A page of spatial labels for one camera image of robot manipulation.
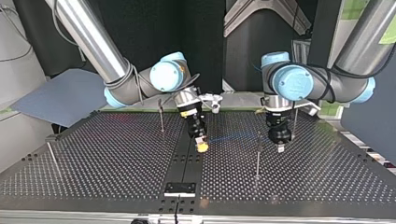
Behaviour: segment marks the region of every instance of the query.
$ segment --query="green sticker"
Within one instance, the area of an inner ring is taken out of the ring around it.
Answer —
[[[396,17],[393,17],[387,31],[382,36],[379,44],[393,44],[396,42]]]
[[[341,20],[357,20],[368,2],[368,0],[346,0],[343,13],[341,14]]]
[[[6,114],[9,112],[12,112],[13,110],[10,107],[7,107],[6,109],[0,110],[0,114]]]

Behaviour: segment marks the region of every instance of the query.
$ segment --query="cable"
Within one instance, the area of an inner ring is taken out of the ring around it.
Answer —
[[[10,10],[11,12],[13,12],[17,16],[18,16],[18,12],[14,8],[8,7],[8,6],[2,5],[2,4],[0,4],[0,9],[1,9],[1,11],[0,11],[1,14],[4,16],[6,21],[12,26],[14,31],[29,45],[29,49],[25,53],[23,53],[21,56],[18,56],[18,57],[15,57],[15,58],[10,58],[10,59],[0,60],[0,63],[5,63],[5,62],[11,62],[11,61],[15,61],[15,60],[18,60],[18,59],[21,59],[21,58],[25,57],[26,55],[28,55],[30,53],[30,51],[32,51],[33,47],[32,47],[32,44],[29,42],[29,40],[18,29],[18,26],[12,21],[12,19],[7,14],[7,10]]]
[[[64,33],[61,31],[61,29],[59,28],[59,24],[58,21],[56,19],[56,15],[58,14],[58,0],[53,0],[53,7],[52,7],[52,20],[53,20],[53,24],[55,25],[55,29],[58,32],[58,34],[68,43],[77,46],[78,44],[72,40],[70,40],[69,38],[67,38]]]

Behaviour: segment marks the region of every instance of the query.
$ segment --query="gray panel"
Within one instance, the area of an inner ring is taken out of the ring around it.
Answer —
[[[11,106],[23,114],[70,127],[107,105],[105,84],[95,73],[70,69]]]
[[[362,142],[396,164],[396,57],[375,77],[373,97],[364,104],[351,105],[344,111],[341,124]]]

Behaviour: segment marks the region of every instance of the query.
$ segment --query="metal rod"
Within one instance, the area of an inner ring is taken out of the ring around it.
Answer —
[[[260,151],[257,152],[257,163],[256,163],[256,180],[260,179],[260,155],[262,153]]]
[[[46,0],[53,8],[54,0]],[[57,0],[59,19],[106,83],[128,72],[124,60],[86,0]]]
[[[291,141],[294,140],[296,136],[296,127],[297,127],[297,118],[298,118],[298,108],[296,109],[296,113],[294,115],[294,123],[293,123],[293,132],[291,132]]]
[[[49,142],[47,143],[47,146],[49,147],[49,152],[50,152],[50,155],[51,155],[51,157],[53,159],[53,162],[55,163],[55,167],[56,167],[56,169],[58,171],[59,177],[62,178],[61,169],[59,168],[58,162],[56,161],[56,157],[55,157],[55,154],[53,153],[52,146],[50,145]]]
[[[368,75],[382,63],[392,45],[379,44],[396,13],[396,1],[371,0],[346,41],[335,65],[349,73]]]

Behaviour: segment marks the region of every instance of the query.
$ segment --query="metal pin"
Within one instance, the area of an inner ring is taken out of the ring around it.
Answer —
[[[256,164],[256,180],[260,180],[260,151],[257,152],[257,164]]]
[[[49,142],[47,143],[47,146],[49,147],[50,155],[53,159],[53,162],[55,163],[56,169],[58,170],[59,177],[62,178],[61,169],[59,169],[59,165],[58,165],[58,162],[56,161],[55,154],[53,153],[52,146],[50,145]]]
[[[262,133],[258,131],[257,134],[257,162],[256,162],[256,181],[259,181],[260,176],[260,155],[262,154],[263,147],[262,147]]]
[[[160,119],[161,119],[161,132],[165,132],[165,129],[163,128],[163,106],[161,104],[162,100],[158,100],[158,111],[160,112]]]
[[[291,132],[291,141],[294,140],[296,134],[296,127],[297,127],[297,118],[298,118],[298,108],[296,109],[296,113],[294,115],[294,124],[293,124],[293,131]]]

